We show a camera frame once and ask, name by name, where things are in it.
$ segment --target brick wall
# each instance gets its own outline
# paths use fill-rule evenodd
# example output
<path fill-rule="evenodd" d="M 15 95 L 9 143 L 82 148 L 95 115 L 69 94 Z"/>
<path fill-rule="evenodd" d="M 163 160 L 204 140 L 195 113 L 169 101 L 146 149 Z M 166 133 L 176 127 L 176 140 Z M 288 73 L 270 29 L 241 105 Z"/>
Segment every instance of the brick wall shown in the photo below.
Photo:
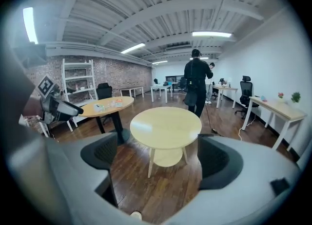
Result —
<path fill-rule="evenodd" d="M 113 96 L 120 96 L 119 89 L 130 86 L 143 86 L 145 92 L 150 90 L 152 81 L 152 69 L 150 67 L 107 58 L 90 56 L 53 56 L 47 58 L 46 65 L 30 68 L 29 70 L 26 70 L 25 73 L 35 85 L 48 74 L 61 87 L 61 89 L 63 89 L 61 80 L 63 58 L 65 58 L 65 62 L 84 62 L 85 60 L 89 61 L 90 59 L 93 59 L 96 87 L 99 83 L 107 82 L 113 88 Z M 89 75 L 89 72 L 81 69 L 66 71 L 67 77 Z M 80 88 L 80 86 L 86 87 L 90 83 L 92 83 L 92 80 L 89 83 L 87 80 L 81 80 L 77 82 L 68 82 L 67 86 L 75 89 L 76 84 L 78 84 L 78 87 Z M 33 95 L 38 95 L 36 90 L 33 92 Z M 88 92 L 70 95 L 70 101 L 73 102 L 88 98 Z M 32 127 L 35 127 L 36 129 L 39 128 L 37 120 L 34 117 L 27 118 Z"/>

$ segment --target person in black clothing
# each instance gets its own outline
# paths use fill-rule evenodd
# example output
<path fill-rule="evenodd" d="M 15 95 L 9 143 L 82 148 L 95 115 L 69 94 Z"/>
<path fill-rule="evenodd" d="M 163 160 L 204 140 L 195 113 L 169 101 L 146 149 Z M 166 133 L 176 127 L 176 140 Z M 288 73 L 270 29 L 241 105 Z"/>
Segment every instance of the person in black clothing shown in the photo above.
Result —
<path fill-rule="evenodd" d="M 193 49 L 192 58 L 190 62 L 185 65 L 184 69 L 184 78 L 188 80 L 188 91 L 195 91 L 197 94 L 196 101 L 196 111 L 195 106 L 189 106 L 189 111 L 195 113 L 198 117 L 200 117 L 203 108 L 205 106 L 206 99 L 206 84 L 205 78 L 208 79 L 213 77 L 213 73 L 211 72 L 209 65 L 206 61 L 200 60 L 201 52 L 198 49 Z M 189 82 L 192 81 L 192 84 L 195 87 L 189 87 Z"/>

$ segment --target black jacket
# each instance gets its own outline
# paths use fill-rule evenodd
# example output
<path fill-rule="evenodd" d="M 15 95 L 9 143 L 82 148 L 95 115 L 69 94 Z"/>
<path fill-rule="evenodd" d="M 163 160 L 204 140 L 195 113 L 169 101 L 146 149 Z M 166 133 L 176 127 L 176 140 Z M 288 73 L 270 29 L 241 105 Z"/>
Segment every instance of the black jacket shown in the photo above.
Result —
<path fill-rule="evenodd" d="M 206 91 L 205 78 L 211 79 L 214 74 L 206 61 L 194 58 L 185 65 L 184 78 L 196 78 L 199 82 L 198 90 Z"/>

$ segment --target person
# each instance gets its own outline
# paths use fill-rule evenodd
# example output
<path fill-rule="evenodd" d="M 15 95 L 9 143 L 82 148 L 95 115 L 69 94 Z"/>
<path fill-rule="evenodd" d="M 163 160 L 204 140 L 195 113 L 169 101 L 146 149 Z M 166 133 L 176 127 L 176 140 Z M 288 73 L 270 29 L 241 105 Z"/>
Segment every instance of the person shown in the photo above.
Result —
<path fill-rule="evenodd" d="M 212 70 L 215 67 L 215 64 L 212 62 L 209 65 L 210 70 Z M 210 104 L 211 105 L 211 96 L 213 95 L 213 81 L 214 78 L 212 77 L 211 79 L 206 78 L 205 83 L 206 83 L 206 101 L 205 104 Z"/>
<path fill-rule="evenodd" d="M 195 106 L 189 106 L 189 111 L 195 113 L 200 117 L 203 108 L 205 106 L 206 99 L 206 84 L 205 78 L 208 79 L 213 77 L 213 73 L 206 61 L 200 60 L 201 52 L 198 49 L 192 50 L 193 60 L 189 61 L 185 65 L 184 78 L 187 79 L 188 91 L 194 91 L 197 94 L 197 100 Z M 190 81 L 195 83 L 195 88 L 189 87 Z"/>

